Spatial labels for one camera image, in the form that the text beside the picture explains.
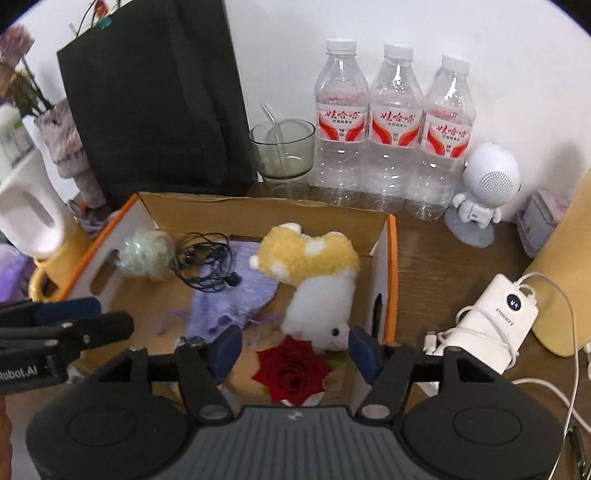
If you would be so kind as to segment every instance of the white wall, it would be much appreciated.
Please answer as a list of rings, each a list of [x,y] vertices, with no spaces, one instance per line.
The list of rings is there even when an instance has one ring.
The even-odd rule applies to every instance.
[[[591,37],[548,0],[225,1],[251,126],[264,120],[262,102],[279,116],[314,121],[325,38],[356,39],[370,81],[387,41],[415,47],[423,90],[441,54],[471,61],[472,145],[500,142],[524,178],[506,218],[537,188],[570,196],[591,165]],[[22,19],[37,39],[30,64],[51,100],[64,95],[56,50],[73,38],[68,23],[77,27],[88,4],[43,0]]]

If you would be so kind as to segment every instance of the yellow mug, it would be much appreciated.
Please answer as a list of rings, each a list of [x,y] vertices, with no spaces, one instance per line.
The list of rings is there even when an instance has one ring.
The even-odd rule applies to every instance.
[[[92,243],[92,239],[84,229],[76,224],[65,243],[51,257],[44,260],[35,259],[37,269],[29,281],[29,296],[33,301],[54,301],[60,295],[74,274],[82,256]],[[49,298],[43,293],[45,280],[49,278],[57,286]]]

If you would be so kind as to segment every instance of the charging cable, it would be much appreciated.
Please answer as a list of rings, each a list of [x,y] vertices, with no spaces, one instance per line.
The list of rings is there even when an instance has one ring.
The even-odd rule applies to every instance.
[[[460,323],[460,321],[462,319],[462,316],[465,313],[469,312],[470,310],[474,310],[475,312],[480,313],[484,318],[486,318],[490,322],[492,327],[495,329],[495,332],[499,335],[501,340],[491,337],[490,335],[487,335],[485,333],[479,332],[478,330],[473,330],[471,328],[464,328],[464,327],[458,326],[458,324]],[[507,335],[503,331],[503,329],[497,325],[497,322],[494,319],[494,317],[490,313],[488,313],[485,309],[480,308],[476,305],[470,305],[470,306],[462,308],[462,310],[460,310],[456,314],[456,326],[453,328],[450,328],[449,330],[446,330],[445,332],[439,332],[437,334],[437,340],[439,340],[439,342],[443,346],[447,346],[447,341],[446,341],[447,337],[454,332],[468,333],[470,335],[474,335],[479,338],[484,338],[485,340],[488,340],[489,342],[492,342],[498,346],[501,346],[501,347],[507,349],[507,351],[511,355],[511,362],[509,363],[507,368],[511,368],[511,367],[513,367],[513,365],[515,365],[515,362],[517,361],[517,356],[519,355],[519,353],[517,352],[517,350],[515,350],[515,348],[513,348],[513,346],[511,345],[511,342],[509,341],[509,338],[507,337]]]
[[[591,381],[591,342],[583,345],[583,352],[587,355],[587,378]]]
[[[549,282],[564,297],[566,303],[569,306],[570,320],[571,320],[571,324],[572,324],[573,352],[574,352],[574,355],[573,355],[573,357],[574,357],[573,392],[572,392],[572,395],[569,400],[566,397],[566,395],[564,395],[555,385],[553,385],[552,383],[550,383],[546,380],[543,380],[541,378],[520,378],[518,380],[513,381],[513,384],[514,385],[522,385],[522,384],[541,385],[543,387],[548,388],[553,393],[555,393],[564,402],[564,404],[568,407],[568,411],[566,414],[566,420],[564,421],[563,441],[566,438],[566,434],[569,429],[571,416],[574,416],[574,418],[577,419],[577,421],[585,429],[585,431],[587,431],[588,434],[591,434],[591,427],[589,426],[589,424],[587,424],[582,419],[582,417],[578,414],[578,412],[574,409],[574,401],[577,396],[577,389],[579,387],[579,356],[577,354],[578,353],[577,352],[577,325],[574,320],[573,306],[572,306],[566,292],[562,288],[560,288],[560,286],[554,280],[552,280],[550,277],[548,277],[547,275],[545,275],[541,272],[530,272],[526,275],[523,275],[519,280],[517,280],[514,283],[514,285],[516,285],[517,288],[520,290],[528,290],[530,292],[530,295],[534,296],[534,300],[535,300],[535,290],[533,289],[533,287],[531,285],[524,283],[525,280],[527,280],[528,278],[531,278],[531,277],[541,277],[541,278],[545,279],[547,282]],[[499,339],[491,337],[490,335],[487,335],[485,333],[478,332],[477,330],[472,330],[472,329],[457,326],[457,324],[462,319],[462,315],[464,313],[468,312],[469,310],[474,310],[476,312],[479,312],[482,316],[484,316],[484,318],[486,318],[491,323],[491,325],[495,329],[495,332],[499,335]],[[509,339],[507,338],[507,335],[505,334],[505,332],[501,329],[501,327],[499,327],[499,325],[497,325],[496,320],[486,310],[484,310],[478,306],[475,306],[475,305],[471,305],[471,306],[462,308],[462,310],[460,310],[456,315],[456,326],[445,331],[445,332],[438,333],[437,339],[441,342],[442,345],[445,346],[446,345],[446,338],[453,332],[468,333],[470,335],[475,335],[480,338],[485,338],[486,340],[493,342],[497,345],[501,345],[503,348],[507,349],[507,351],[511,355],[511,362],[509,363],[507,368],[511,368],[512,366],[515,365],[515,362],[516,362],[517,356],[518,356],[517,350],[515,350],[515,348],[513,348]],[[433,332],[429,332],[427,334],[427,336],[425,337],[425,345],[423,348],[423,351],[429,355],[431,355],[435,351],[434,349],[432,349],[433,348],[432,337],[433,337]],[[591,380],[591,342],[587,343],[583,349],[584,349],[585,353],[587,354],[587,358],[589,359],[589,362],[590,362],[589,366],[587,368],[587,376]],[[550,475],[548,476],[548,480],[551,480],[551,478],[554,476],[554,472],[556,471],[556,467],[558,465],[559,459],[560,459],[560,454],[558,454],[558,458],[556,459],[556,462],[554,463],[554,468],[552,469]],[[591,469],[589,469],[589,473],[587,474],[587,477],[585,480],[591,480]]]

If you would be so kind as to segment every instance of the black paper bag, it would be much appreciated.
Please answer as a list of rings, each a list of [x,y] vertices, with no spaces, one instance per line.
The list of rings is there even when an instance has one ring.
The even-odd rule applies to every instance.
[[[151,192],[242,195],[255,180],[222,0],[134,0],[58,52],[108,202]]]

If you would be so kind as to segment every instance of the yellow and white plush toy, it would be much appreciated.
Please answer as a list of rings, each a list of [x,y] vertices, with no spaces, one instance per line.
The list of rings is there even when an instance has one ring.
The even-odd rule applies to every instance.
[[[281,331],[309,340],[316,353],[346,350],[359,256],[340,232],[320,237],[297,223],[273,227],[250,266],[295,287]]]

